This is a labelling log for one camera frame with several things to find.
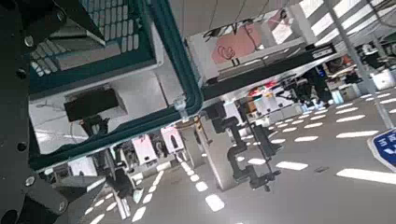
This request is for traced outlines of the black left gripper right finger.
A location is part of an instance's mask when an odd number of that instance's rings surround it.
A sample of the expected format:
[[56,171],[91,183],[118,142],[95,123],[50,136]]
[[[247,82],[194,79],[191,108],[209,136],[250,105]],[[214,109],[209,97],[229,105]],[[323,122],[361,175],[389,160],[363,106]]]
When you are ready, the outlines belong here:
[[39,181],[25,196],[18,224],[78,224],[105,183],[103,176],[69,176],[52,185]]

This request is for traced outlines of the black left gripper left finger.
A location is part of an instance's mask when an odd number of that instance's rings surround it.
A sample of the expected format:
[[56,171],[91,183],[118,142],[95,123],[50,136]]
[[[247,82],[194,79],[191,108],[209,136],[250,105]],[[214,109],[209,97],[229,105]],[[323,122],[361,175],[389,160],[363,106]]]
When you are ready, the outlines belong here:
[[8,53],[30,53],[45,40],[71,50],[106,45],[79,0],[8,0]]

